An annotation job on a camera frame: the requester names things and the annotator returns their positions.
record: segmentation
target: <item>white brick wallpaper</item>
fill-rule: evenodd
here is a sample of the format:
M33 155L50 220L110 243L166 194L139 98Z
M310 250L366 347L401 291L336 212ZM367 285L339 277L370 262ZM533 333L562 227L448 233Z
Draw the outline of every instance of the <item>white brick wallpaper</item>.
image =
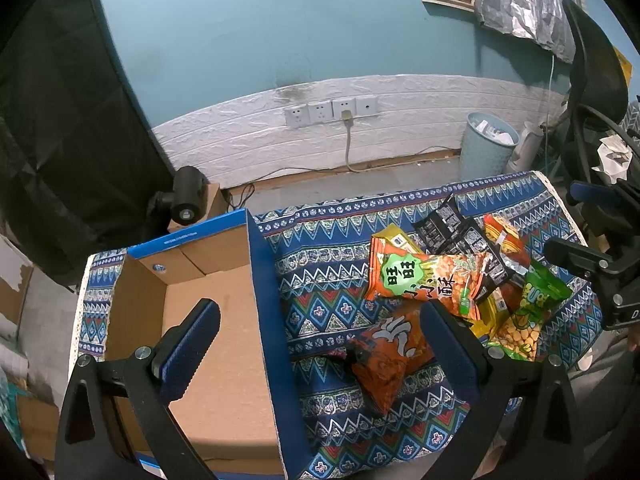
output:
M364 76L268 90L175 118L154 128L175 168L198 167L223 187L287 166L326 169L344 164L341 121L289 128L283 108L323 99L378 95L379 114L356 118L350 162L413 155L430 146L459 148L470 112L485 111L520 131L546 115L546 90L477 77ZM562 96L551 93L551 114ZM283 170L273 176L296 173Z

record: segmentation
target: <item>light blue trash bin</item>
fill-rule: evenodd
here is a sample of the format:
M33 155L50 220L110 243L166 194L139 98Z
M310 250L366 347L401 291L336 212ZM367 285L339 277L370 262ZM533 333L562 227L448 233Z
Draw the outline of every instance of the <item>light blue trash bin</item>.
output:
M503 144L480 132L476 126L482 121L486 121L496 130L507 132L513 144ZM516 130L496 116L483 112L470 113L466 118L466 130L462 137L460 180L474 180L501 174L519 140L520 136Z

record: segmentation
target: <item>black chair backrest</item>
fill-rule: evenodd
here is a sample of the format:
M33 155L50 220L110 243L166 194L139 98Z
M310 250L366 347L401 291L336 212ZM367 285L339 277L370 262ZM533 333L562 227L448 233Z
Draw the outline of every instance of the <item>black chair backrest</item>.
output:
M609 38L573 0L562 0L575 41L575 57L569 79L569 110L589 105L620 123L628 104L628 90L620 61ZM609 130L603 122L588 118L585 127L597 132Z

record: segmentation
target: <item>open cardboard box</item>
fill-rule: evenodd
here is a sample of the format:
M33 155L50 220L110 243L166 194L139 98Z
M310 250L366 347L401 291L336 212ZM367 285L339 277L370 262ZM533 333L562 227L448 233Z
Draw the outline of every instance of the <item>open cardboard box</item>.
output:
M244 209L130 248L111 300L107 360L152 346L200 298L221 325L200 367L170 410L215 471L296 478L311 462L280 313L273 253ZM119 404L137 452L149 453Z

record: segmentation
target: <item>wooden shelf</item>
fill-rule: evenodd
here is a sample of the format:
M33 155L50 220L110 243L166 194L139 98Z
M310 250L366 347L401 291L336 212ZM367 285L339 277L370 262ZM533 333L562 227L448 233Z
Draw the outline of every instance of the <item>wooden shelf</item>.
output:
M466 10L467 12L475 12L473 4L461 2L459 0L422 0L426 4L444 5L453 7L454 9Z

